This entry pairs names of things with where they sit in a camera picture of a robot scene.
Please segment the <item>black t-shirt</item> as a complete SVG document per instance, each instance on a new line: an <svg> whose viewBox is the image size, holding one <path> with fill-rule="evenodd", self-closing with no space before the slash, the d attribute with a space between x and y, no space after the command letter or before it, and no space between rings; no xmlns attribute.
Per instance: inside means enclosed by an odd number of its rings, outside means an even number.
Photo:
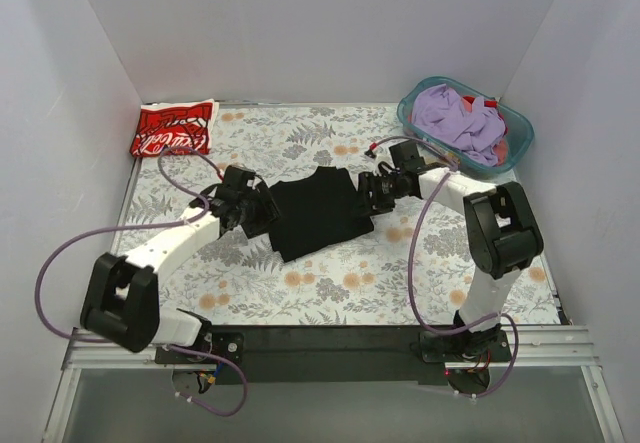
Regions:
<svg viewBox="0 0 640 443"><path fill-rule="evenodd" d="M307 178L276 183L271 193L280 218L269 240L286 263L374 230L370 218L355 213L356 189L345 168L318 167Z"/></svg>

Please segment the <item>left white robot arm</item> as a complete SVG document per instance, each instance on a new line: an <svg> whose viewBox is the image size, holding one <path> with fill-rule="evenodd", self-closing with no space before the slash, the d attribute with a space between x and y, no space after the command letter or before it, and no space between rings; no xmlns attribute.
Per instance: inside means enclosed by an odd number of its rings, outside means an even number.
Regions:
<svg viewBox="0 0 640 443"><path fill-rule="evenodd" d="M203 247L240 227L247 238L265 234L280 217L267 183L256 172L230 166L220 183L197 195L174 226L123 255L94 263L80 314L81 326L131 352L176 345L193 363L213 349L207 321L163 308L160 284Z"/></svg>

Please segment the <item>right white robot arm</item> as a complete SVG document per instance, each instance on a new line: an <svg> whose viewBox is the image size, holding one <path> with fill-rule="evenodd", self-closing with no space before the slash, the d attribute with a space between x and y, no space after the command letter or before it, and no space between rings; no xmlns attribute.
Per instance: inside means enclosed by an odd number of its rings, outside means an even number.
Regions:
<svg viewBox="0 0 640 443"><path fill-rule="evenodd" d="M457 162L434 145L426 147L437 158L425 162L421 141L390 137L390 157L379 155L372 143L366 156L376 170L358 176L355 213L390 213L405 197L445 206L465 219L468 249L475 264L467 297L454 315L452 327L438 329L418 322L448 352L475 360L496 342L503 308L512 286L544 248L543 238L523 187L514 181L496 185L464 175Z"/></svg>

